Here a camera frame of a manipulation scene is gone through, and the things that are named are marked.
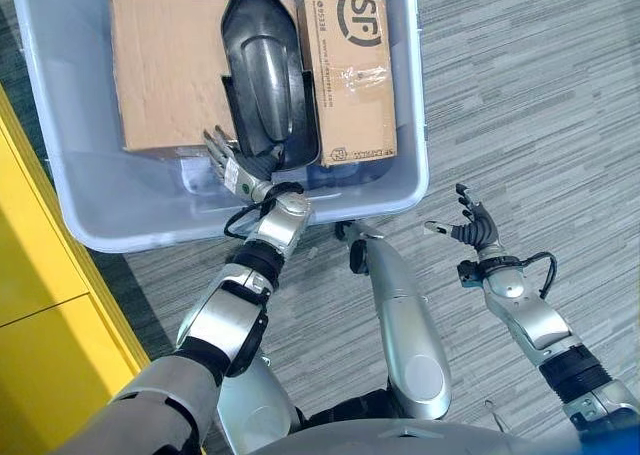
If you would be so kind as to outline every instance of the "cardboard box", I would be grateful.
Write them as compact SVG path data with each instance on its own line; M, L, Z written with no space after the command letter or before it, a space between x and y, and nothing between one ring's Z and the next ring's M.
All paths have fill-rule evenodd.
M306 68L314 73L325 166L396 154L385 0L304 0Z
M235 138L221 81L229 74L220 33L228 1L111 0L126 150L198 155L203 130L215 125ZM294 0L282 1L294 16Z

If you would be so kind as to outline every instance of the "cabinet door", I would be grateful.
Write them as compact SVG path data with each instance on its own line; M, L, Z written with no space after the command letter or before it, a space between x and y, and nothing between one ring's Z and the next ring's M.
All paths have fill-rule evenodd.
M0 326L88 291L41 203L0 136Z
M89 296L0 328L0 353L2 454L56 448L137 371Z

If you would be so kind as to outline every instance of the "robotic hand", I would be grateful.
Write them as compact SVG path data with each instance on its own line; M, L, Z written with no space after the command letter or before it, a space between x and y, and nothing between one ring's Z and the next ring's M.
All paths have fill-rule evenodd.
M619 380L612 380L564 319L545 302L556 272L555 257L541 252L520 261L501 245L498 229L483 204L464 185L456 185L470 223L451 226L429 221L427 230L472 246L479 262L458 265L463 287L484 290L487 308L502 320L526 357L564 403L564 411L583 435L626 428L640 422L640 404ZM548 257L549 274L535 293L523 268Z
M176 350L154 360L99 412L63 454L198 453L220 385L247 369L267 326L266 303L311 214L301 187L274 185L260 160L205 134L215 172L261 218L183 322Z

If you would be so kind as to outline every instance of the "sf logo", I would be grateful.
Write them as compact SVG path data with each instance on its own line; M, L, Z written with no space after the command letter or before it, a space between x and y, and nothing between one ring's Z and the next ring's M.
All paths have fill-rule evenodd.
M338 0L338 23L344 37L361 47L375 47L382 42L378 7L374 0Z

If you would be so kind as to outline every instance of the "black joint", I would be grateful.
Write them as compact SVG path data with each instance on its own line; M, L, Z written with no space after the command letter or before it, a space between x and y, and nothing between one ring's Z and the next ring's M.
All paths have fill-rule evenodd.
M368 274L367 267L367 242L356 240L349 251L349 268L355 274Z
M478 264L470 260L463 260L458 264L458 279L465 288L482 287L483 276Z
M491 272L505 267L519 267L521 266L520 259L518 257L513 257L511 255L506 255L504 257L493 257L487 260L483 260L478 263L478 271L481 279L487 278L491 275Z
M231 361L227 354L218 347L203 340L187 337L172 355L176 357L188 358L199 363L211 372L216 381L216 386L220 386L224 374L229 369Z
M264 276L275 290L278 277L284 265L284 257L275 248L265 242L252 241L245 243L233 258L233 263L244 265Z
M249 365L251 365L251 362L253 361L253 357L255 357L258 348L260 348L262 335L264 334L268 323L269 318L263 310L253 324L253 327L251 327L251 331L249 332L247 339L242 344L238 355L233 359L233 362L226 374L227 377L237 377L249 368Z
M304 428L345 420L399 418L400 416L390 391L379 389L316 413L306 421Z
M254 305L266 305L266 303L269 301L269 296L271 295L266 287L262 289L262 292L256 293L253 290L240 285L238 282L234 282L233 280L226 280L220 286L220 288L234 294L238 298L241 298L249 303L253 303Z
M563 403L609 383L611 377L584 345L571 347L540 365L540 373Z
M351 221L345 221L345 222L336 222L333 230L334 230L334 235L336 236L336 238L340 241L343 241L346 237L345 233L344 233L344 228L348 227L349 225L351 225L353 222Z

